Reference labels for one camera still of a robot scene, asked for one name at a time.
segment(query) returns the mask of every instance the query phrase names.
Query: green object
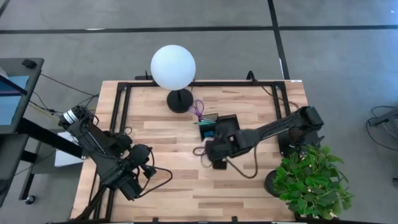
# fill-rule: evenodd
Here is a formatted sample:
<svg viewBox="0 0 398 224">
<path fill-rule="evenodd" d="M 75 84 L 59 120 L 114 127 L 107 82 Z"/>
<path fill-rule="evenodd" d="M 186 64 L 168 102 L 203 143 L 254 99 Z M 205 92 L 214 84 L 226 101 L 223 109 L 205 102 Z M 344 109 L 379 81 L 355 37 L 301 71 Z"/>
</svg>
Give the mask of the green object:
<svg viewBox="0 0 398 224">
<path fill-rule="evenodd" d="M 328 146 L 317 149 L 307 145 L 302 155 L 293 152 L 290 159 L 282 159 L 276 168 L 274 190 L 289 210 L 330 220 L 330 213 L 339 215 L 341 207 L 351 207 L 354 195 L 343 188 L 343 181 L 348 183 L 348 179 L 335 165 L 344 162 L 329 153 Z"/>
<path fill-rule="evenodd" d="M 200 121 L 200 122 L 195 122 L 194 124 L 208 125 L 208 124 L 215 124 L 215 122 L 214 122 L 214 121 L 205 121 L 205 120 L 202 120 L 202 121 Z"/>
</svg>

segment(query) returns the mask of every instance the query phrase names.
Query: chair wheel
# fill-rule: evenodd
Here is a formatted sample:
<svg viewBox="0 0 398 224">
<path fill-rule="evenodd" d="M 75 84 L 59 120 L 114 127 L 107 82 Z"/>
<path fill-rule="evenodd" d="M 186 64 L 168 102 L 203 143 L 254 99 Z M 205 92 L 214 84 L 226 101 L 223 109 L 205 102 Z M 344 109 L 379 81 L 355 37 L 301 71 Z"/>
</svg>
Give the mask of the chair wheel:
<svg viewBox="0 0 398 224">
<path fill-rule="evenodd" d="M 27 205 L 32 205 L 36 200 L 35 195 L 28 195 L 27 198 L 25 199 L 25 204 Z"/>
</svg>

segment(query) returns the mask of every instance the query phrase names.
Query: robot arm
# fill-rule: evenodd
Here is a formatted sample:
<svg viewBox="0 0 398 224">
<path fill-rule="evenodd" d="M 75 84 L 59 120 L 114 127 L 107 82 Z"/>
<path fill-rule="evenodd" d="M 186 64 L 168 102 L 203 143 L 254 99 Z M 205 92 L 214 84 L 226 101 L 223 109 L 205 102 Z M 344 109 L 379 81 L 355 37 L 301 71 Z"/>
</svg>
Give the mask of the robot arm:
<svg viewBox="0 0 398 224">
<path fill-rule="evenodd" d="M 304 106 L 294 113 L 257 129 L 244 129 L 232 135 L 217 133 L 218 138 L 207 141 L 206 155 L 211 162 L 227 157 L 237 157 L 248 153 L 253 147 L 267 138 L 289 131 L 290 140 L 300 142 L 306 134 L 318 131 L 323 121 L 314 107 Z"/>
<path fill-rule="evenodd" d="M 143 144 L 131 147 L 129 136 L 102 131 L 93 120 L 94 115 L 85 107 L 76 106 L 61 116 L 58 125 L 77 138 L 84 152 L 94 160 L 103 185 L 120 189 L 128 200 L 138 198 L 143 191 L 138 182 L 139 169 L 144 170 L 147 179 L 156 173 L 153 167 L 146 165 L 152 148 Z M 126 150 L 128 156 L 121 158 Z"/>
</svg>

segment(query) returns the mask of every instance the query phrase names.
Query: black lamp stand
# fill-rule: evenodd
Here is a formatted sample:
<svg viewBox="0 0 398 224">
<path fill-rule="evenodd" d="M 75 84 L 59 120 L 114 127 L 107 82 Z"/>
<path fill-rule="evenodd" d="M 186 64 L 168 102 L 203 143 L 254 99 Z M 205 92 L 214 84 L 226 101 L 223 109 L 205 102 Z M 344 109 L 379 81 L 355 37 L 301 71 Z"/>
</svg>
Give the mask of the black lamp stand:
<svg viewBox="0 0 398 224">
<path fill-rule="evenodd" d="M 193 104 L 193 96 L 189 90 L 175 90 L 167 95 L 167 106 L 174 113 L 185 113 Z"/>
</svg>

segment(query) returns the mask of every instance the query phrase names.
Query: gray floor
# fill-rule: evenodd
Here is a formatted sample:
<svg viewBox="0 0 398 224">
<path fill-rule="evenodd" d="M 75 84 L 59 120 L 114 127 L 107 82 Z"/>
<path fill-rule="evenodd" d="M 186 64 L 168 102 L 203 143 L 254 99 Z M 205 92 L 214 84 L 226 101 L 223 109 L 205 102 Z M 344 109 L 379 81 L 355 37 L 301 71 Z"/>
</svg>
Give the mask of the gray floor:
<svg viewBox="0 0 398 224">
<path fill-rule="evenodd" d="M 398 24 L 398 3 L 393 0 L 274 2 L 280 26 Z M 267 1 L 259 0 L 11 0 L 0 18 L 0 29 L 269 25 Z M 365 121 L 370 108 L 398 104 L 398 30 L 283 31 L 281 36 L 291 79 L 303 80 L 309 103 L 325 120 L 323 143 L 345 160 L 340 168 L 356 197 L 342 219 L 396 223 L 398 190 L 391 177 L 398 175 L 398 152 L 376 146 L 366 134 Z M 248 70 L 258 78 L 282 78 L 273 31 L 0 35 L 0 57 L 43 57 L 44 74 L 97 93 L 103 80 L 144 74 L 153 53 L 167 44 L 191 51 L 197 79 L 239 79 Z M 43 77 L 36 92 L 58 110 L 86 98 Z M 56 127 L 54 120 L 32 109 L 25 116 Z M 382 128 L 371 131 L 398 148 Z M 20 169 L 26 166 L 21 162 Z M 40 200 L 32 206 L 17 201 L 24 175 L 17 176 L 0 209 L 0 222 L 65 220 L 79 168 L 38 176 L 31 192 Z"/>
</svg>

